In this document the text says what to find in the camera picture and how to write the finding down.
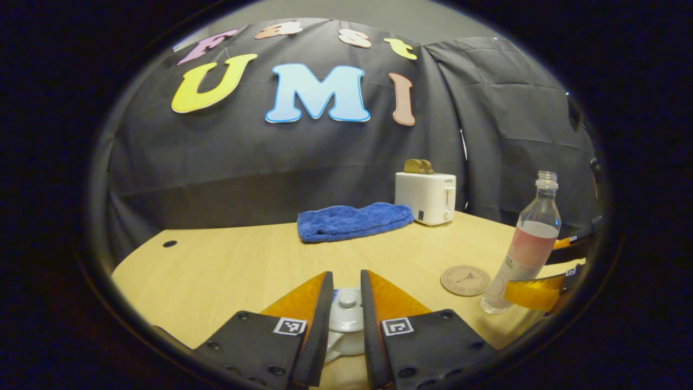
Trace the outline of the round cork coaster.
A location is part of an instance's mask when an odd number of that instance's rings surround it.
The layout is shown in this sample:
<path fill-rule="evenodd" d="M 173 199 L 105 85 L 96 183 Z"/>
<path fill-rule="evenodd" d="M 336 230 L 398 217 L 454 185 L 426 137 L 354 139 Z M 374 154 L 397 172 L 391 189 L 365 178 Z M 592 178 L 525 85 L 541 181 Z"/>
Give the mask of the round cork coaster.
<path fill-rule="evenodd" d="M 482 295 L 490 282 L 488 272 L 470 265 L 450 267 L 440 276 L 440 283 L 445 291 L 462 297 Z"/>

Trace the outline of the white toaster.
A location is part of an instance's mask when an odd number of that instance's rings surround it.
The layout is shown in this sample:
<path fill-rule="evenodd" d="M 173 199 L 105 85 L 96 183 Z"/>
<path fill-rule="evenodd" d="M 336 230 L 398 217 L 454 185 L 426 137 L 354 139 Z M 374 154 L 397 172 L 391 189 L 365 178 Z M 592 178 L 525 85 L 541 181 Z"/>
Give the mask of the white toaster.
<path fill-rule="evenodd" d="M 448 224 L 454 220 L 457 177 L 451 174 L 395 174 L 395 204 L 406 205 L 416 222 Z"/>

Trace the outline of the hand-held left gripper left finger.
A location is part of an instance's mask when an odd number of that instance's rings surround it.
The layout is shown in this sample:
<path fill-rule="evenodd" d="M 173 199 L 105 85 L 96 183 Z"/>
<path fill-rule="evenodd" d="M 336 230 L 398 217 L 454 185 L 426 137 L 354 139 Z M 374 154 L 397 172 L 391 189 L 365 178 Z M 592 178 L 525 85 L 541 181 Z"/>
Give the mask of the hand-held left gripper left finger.
<path fill-rule="evenodd" d="M 320 272 L 259 313 L 233 314 L 193 355 L 256 387 L 317 387 L 326 358 L 332 294 L 332 272 Z"/>

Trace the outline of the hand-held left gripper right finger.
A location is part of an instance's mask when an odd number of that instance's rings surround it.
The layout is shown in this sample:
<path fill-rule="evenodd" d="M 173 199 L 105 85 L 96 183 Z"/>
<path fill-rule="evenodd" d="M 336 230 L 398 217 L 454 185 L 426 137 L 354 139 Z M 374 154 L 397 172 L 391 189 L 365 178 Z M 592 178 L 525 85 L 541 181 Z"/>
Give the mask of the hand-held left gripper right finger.
<path fill-rule="evenodd" d="M 364 348 L 372 389 L 465 389 L 499 351 L 452 309 L 433 311 L 373 271 L 361 271 Z"/>

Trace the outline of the blue towel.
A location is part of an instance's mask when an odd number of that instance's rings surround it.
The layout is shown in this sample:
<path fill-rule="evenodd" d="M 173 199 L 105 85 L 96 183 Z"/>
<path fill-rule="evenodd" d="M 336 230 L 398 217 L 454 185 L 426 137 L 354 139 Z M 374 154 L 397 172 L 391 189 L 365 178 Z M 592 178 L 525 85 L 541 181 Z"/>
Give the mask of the blue towel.
<path fill-rule="evenodd" d="M 413 221 L 406 205 L 378 202 L 359 209 L 339 205 L 302 212 L 297 230 L 304 243 L 339 242 L 393 231 Z"/>

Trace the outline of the clear water bottle pink label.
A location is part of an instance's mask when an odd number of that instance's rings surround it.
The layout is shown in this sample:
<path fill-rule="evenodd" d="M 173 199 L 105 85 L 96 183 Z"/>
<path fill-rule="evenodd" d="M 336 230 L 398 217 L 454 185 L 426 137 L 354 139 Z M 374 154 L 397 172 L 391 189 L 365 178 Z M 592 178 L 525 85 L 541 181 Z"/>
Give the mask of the clear water bottle pink label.
<path fill-rule="evenodd" d="M 556 205 L 558 176 L 539 171 L 535 186 L 535 199 L 520 212 L 505 258 L 481 298 L 480 308 L 487 314 L 499 315 L 512 306 L 505 299 L 509 282 L 534 279 L 557 241 L 562 225 Z"/>

